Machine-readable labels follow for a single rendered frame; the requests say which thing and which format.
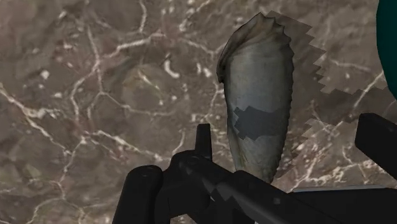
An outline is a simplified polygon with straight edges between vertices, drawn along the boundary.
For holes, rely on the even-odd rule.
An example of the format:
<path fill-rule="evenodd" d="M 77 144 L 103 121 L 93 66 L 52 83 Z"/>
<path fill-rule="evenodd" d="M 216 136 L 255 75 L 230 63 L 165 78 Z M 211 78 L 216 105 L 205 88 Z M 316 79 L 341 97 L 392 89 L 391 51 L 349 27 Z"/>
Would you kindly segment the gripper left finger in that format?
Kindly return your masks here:
<path fill-rule="evenodd" d="M 200 124 L 194 149 L 173 155 L 166 170 L 143 165 L 127 174 L 112 224 L 171 224 L 183 214 L 196 224 L 220 224 L 211 192 L 227 175 L 212 161 L 210 125 Z"/>

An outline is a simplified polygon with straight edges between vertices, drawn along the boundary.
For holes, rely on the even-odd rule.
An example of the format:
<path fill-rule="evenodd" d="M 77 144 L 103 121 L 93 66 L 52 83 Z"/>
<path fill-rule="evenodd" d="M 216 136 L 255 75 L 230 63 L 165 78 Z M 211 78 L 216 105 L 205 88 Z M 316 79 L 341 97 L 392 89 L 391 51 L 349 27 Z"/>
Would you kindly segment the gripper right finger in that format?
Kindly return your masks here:
<path fill-rule="evenodd" d="M 375 113 L 362 113 L 354 144 L 397 180 L 397 124 Z"/>

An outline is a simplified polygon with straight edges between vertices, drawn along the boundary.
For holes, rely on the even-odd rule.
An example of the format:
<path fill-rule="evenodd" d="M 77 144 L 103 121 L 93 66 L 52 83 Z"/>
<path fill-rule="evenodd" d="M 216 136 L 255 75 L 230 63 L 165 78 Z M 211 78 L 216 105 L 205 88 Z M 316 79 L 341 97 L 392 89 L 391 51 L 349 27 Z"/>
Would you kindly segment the teal round object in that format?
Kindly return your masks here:
<path fill-rule="evenodd" d="M 397 100 L 397 0 L 379 0 L 376 41 L 388 89 Z"/>

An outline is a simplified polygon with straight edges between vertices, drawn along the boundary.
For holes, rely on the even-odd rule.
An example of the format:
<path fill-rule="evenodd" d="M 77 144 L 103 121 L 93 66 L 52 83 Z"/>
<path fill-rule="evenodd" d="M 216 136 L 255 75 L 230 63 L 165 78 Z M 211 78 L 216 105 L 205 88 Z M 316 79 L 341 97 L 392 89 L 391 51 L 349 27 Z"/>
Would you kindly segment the grey ridged seashell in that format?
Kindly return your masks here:
<path fill-rule="evenodd" d="M 258 13 L 230 36 L 216 67 L 235 168 L 267 183 L 277 172 L 289 125 L 294 71 L 290 42 L 283 25 Z"/>

